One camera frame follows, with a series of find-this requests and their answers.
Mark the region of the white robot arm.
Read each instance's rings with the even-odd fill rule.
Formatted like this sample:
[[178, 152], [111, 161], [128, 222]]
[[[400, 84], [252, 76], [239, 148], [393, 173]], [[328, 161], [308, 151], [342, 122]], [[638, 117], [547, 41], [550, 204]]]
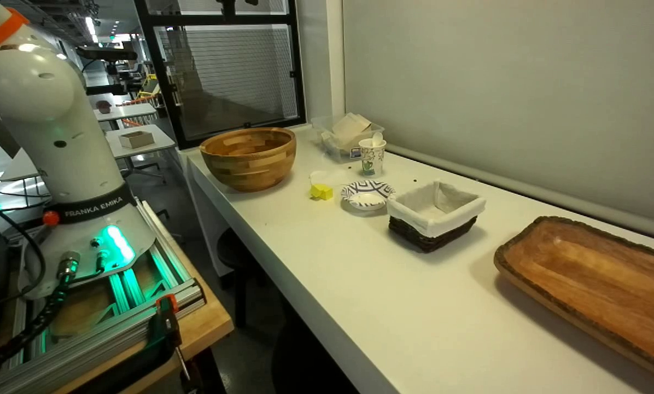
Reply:
[[39, 243], [45, 269], [30, 297], [51, 294], [68, 259], [83, 284], [132, 266], [152, 245], [78, 72], [21, 13], [1, 3], [0, 119], [52, 197]]

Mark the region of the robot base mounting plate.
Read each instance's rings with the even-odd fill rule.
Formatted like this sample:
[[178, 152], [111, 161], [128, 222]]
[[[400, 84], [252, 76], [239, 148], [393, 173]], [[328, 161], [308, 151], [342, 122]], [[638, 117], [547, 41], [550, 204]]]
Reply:
[[118, 391], [172, 354], [179, 321], [205, 297], [158, 215], [138, 210], [151, 246], [125, 269], [78, 274], [54, 317], [0, 362], [0, 394]]

